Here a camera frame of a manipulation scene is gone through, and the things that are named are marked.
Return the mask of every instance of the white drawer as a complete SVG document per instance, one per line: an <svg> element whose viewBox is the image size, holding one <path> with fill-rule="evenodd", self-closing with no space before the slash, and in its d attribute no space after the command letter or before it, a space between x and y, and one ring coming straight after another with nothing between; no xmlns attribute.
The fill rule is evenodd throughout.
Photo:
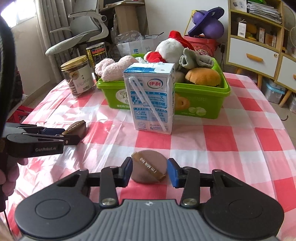
<svg viewBox="0 0 296 241"><path fill-rule="evenodd" d="M279 77L277 82L284 84L290 89L296 90L296 63L283 56L283 61L281 63L281 70L279 72Z"/></svg>
<svg viewBox="0 0 296 241"><path fill-rule="evenodd" d="M274 77L279 54L262 46L230 38L229 62Z"/></svg>

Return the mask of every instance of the yili logo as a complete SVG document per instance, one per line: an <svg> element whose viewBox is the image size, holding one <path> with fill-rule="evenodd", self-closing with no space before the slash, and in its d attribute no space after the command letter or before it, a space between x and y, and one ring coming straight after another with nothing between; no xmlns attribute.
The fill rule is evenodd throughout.
<svg viewBox="0 0 296 241"><path fill-rule="evenodd" d="M148 81L147 85L152 89L159 89L163 86L163 82L159 79L151 79Z"/></svg>

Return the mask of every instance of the cabinet leg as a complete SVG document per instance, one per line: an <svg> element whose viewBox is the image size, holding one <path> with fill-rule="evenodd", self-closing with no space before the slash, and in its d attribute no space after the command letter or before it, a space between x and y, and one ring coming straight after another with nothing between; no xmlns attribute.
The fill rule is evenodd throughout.
<svg viewBox="0 0 296 241"><path fill-rule="evenodd" d="M286 103L287 99L290 97L291 94L292 94L292 91L288 90L285 96L283 97L281 103L279 104L279 107L283 107L283 105Z"/></svg>
<svg viewBox="0 0 296 241"><path fill-rule="evenodd" d="M242 73L242 68L237 68L236 74L241 74Z"/></svg>
<svg viewBox="0 0 296 241"><path fill-rule="evenodd" d="M259 88L259 90L261 90L261 86L262 86L262 75L258 75L258 79L257 79L257 87Z"/></svg>

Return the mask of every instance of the checkered tablecloth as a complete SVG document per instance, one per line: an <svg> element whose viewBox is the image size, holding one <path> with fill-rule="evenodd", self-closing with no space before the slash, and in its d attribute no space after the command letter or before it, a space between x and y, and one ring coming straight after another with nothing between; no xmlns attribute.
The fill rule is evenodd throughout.
<svg viewBox="0 0 296 241"><path fill-rule="evenodd" d="M30 158L20 167L20 178L7 202L14 233L17 204L25 197L78 170L99 172L103 167L120 166L127 156L144 149L174 158L180 166L192 166L211 173L222 169L277 199L285 211L280 238L296 237L296 151L280 118L256 85L245 76L225 74L231 95L225 98L216 120L175 115L172 135L136 131L129 110L111 109L104 94L74 99L65 81L55 87L26 118L24 123L67 128L85 120L87 136L64 153ZM98 201L98 188L91 199ZM182 189L162 183L143 185L130 181L118 188L119 199L177 199ZM201 189L201 202L210 198Z"/></svg>

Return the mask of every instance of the milk carton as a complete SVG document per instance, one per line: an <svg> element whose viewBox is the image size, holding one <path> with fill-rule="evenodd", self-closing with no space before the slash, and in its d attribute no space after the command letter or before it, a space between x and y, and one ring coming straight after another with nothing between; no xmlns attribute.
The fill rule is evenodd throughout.
<svg viewBox="0 0 296 241"><path fill-rule="evenodd" d="M135 129L171 134L175 64L135 63L123 77Z"/></svg>

